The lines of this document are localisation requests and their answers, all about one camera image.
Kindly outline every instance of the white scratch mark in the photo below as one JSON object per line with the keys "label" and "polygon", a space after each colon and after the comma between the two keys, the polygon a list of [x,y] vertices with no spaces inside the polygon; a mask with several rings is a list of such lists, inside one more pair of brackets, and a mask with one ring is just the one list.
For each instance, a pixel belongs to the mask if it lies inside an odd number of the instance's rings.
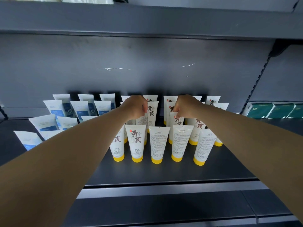
{"label": "white scratch mark", "polygon": [[183,67],[187,67],[187,66],[192,66],[192,65],[194,65],[194,64],[191,64],[191,65],[186,65],[186,66],[181,66],[181,68],[183,68]]}
{"label": "white scratch mark", "polygon": [[110,71],[110,69],[126,69],[126,70],[133,70],[133,69],[128,69],[128,68],[97,68],[98,70],[99,69],[106,69],[108,71]]}

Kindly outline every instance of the person's right arm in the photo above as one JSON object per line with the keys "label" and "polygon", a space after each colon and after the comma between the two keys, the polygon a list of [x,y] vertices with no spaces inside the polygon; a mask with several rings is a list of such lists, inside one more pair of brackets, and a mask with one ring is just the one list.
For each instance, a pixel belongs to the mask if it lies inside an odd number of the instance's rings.
{"label": "person's right arm", "polygon": [[177,117],[197,118],[303,223],[303,136],[211,105],[178,97]]}

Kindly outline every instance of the plastic wrapped package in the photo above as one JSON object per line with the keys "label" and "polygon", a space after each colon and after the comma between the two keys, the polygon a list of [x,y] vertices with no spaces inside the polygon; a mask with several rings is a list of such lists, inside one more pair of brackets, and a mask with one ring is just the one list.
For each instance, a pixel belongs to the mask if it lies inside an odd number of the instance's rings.
{"label": "plastic wrapped package", "polygon": [[62,0],[62,1],[72,2],[72,3],[114,4],[113,0]]}

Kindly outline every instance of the tube cap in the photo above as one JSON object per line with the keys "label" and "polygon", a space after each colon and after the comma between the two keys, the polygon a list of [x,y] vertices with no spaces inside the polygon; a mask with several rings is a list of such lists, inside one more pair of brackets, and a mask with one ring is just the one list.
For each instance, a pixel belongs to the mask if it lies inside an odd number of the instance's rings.
{"label": "tube cap", "polygon": [[135,159],[135,158],[132,156],[131,159],[132,159],[134,162],[139,163],[139,162],[142,161],[143,156],[142,156],[141,158],[139,158],[139,159]]}
{"label": "tube cap", "polygon": [[192,141],[191,139],[189,139],[188,142],[193,146],[196,146],[198,144],[198,142]]}
{"label": "tube cap", "polygon": [[159,164],[159,163],[162,162],[162,159],[163,159],[163,158],[161,158],[160,160],[156,160],[156,159],[151,158],[151,161],[152,161],[154,164]]}
{"label": "tube cap", "polygon": [[175,156],[172,155],[172,160],[174,160],[175,162],[180,162],[182,159],[183,157],[176,158]]}
{"label": "tube cap", "polygon": [[215,142],[214,142],[214,145],[215,145],[215,146],[222,146],[223,143],[219,143],[219,142],[216,142],[216,141],[215,141]]}
{"label": "tube cap", "polygon": [[119,158],[116,158],[116,157],[114,157],[114,156],[113,156],[113,158],[114,158],[114,160],[115,160],[116,162],[121,162],[121,161],[124,159],[124,154],[123,154],[121,157],[119,157]]}
{"label": "tube cap", "polygon": [[200,162],[194,157],[194,163],[197,164],[198,166],[203,166],[205,162]]}

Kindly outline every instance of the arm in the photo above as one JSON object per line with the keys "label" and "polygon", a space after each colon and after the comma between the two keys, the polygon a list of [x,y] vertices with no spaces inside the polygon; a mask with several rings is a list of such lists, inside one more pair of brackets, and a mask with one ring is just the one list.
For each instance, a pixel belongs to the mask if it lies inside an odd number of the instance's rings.
{"label": "arm", "polygon": [[303,136],[179,96],[178,117],[198,118],[303,222]]}
{"label": "arm", "polygon": [[118,131],[146,111],[146,100],[131,96],[0,167],[1,225],[60,226]]}

